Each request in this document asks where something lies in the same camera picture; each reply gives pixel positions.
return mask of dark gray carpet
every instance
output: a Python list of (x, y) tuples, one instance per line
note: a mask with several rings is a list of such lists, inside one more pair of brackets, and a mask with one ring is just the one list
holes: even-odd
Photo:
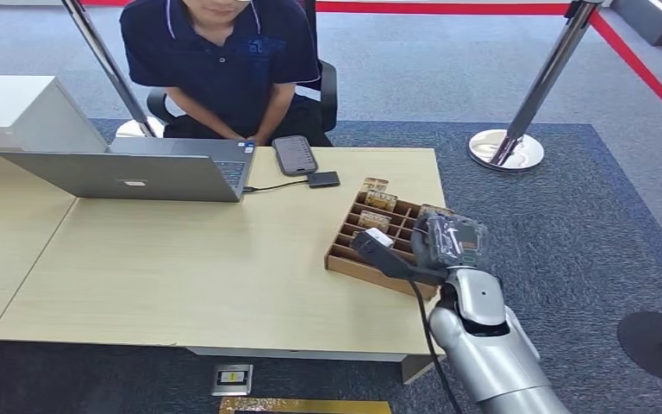
[[(121, 123), (95, 122), (105, 134)], [(467, 138), (501, 127), (341, 122), (331, 135), (339, 146), (435, 148), (447, 204), (489, 225), (489, 270), (503, 278), (508, 304), (573, 413), (662, 413), (662, 380), (635, 366), (615, 337), (630, 312), (662, 311), (660, 227), (591, 126), (533, 126), (547, 157), (522, 175), (489, 171), (466, 155)], [(227, 359), (170, 348), (0, 344), (0, 413), (213, 413), (218, 361)], [(433, 373), (405, 387), (395, 364), (249, 361), (254, 397), (452, 412)]]

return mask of black office chair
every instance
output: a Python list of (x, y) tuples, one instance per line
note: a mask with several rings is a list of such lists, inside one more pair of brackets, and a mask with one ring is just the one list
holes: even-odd
[[(318, 50), (318, 31), (315, 25), (315, 0), (298, 0), (306, 10), (311, 32), (313, 33), (316, 50)], [(331, 64), (318, 60), (321, 78), (302, 87), (319, 91), (321, 93), (321, 119), (323, 130), (328, 132), (336, 128), (336, 114), (338, 112), (338, 98), (336, 95), (336, 68)], [(166, 108), (166, 92), (164, 88), (153, 88), (148, 94), (148, 110), (161, 121), (171, 123), (177, 117)]]

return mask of gold floor plate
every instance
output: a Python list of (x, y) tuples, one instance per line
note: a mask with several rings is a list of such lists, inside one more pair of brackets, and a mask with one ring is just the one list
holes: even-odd
[(288, 414), (391, 414), (385, 401), (336, 401), (324, 399), (238, 398), (222, 399), (218, 414), (243, 411)]

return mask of silver pole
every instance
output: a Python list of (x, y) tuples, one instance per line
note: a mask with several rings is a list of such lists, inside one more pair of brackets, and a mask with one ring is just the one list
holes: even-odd
[[(528, 170), (541, 162), (544, 148), (534, 138), (524, 134), (590, 27), (590, 18), (602, 3), (603, 0), (576, 0), (570, 4), (565, 14), (565, 28), (562, 29), (509, 129), (504, 132), (493, 130), (498, 131), (496, 133), (484, 131), (471, 138), (469, 152), (475, 161), (499, 171)], [(513, 162), (507, 164), (512, 156)]]
[(130, 115), (141, 127), (143, 134), (145, 136), (156, 137), (157, 135), (153, 131), (153, 128), (148, 124), (146, 114), (141, 109), (141, 105), (138, 103), (133, 92), (130, 91), (130, 87), (128, 86), (128, 83), (126, 83), (125, 78), (121, 75), (121, 71), (116, 64), (116, 61), (113, 59), (113, 56), (110, 55), (110, 51), (108, 51), (108, 48), (105, 46), (103, 39), (95, 30), (95, 27), (83, 5), (79, 0), (62, 0), (62, 4), (67, 8), (75, 25), (78, 27), (80, 33), (82, 33), (85, 41), (87, 41), (87, 45), (95, 54), (97, 61), (100, 62), (100, 66), (103, 67), (105, 74), (108, 75), (110, 83), (113, 84), (118, 95), (120, 95), (121, 99), (128, 107)]

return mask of laptop logo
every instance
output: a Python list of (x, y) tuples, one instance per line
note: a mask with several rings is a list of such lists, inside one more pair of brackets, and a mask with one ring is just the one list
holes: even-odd
[(148, 183), (145, 180), (137, 179), (118, 179), (119, 182), (129, 187), (145, 187)]

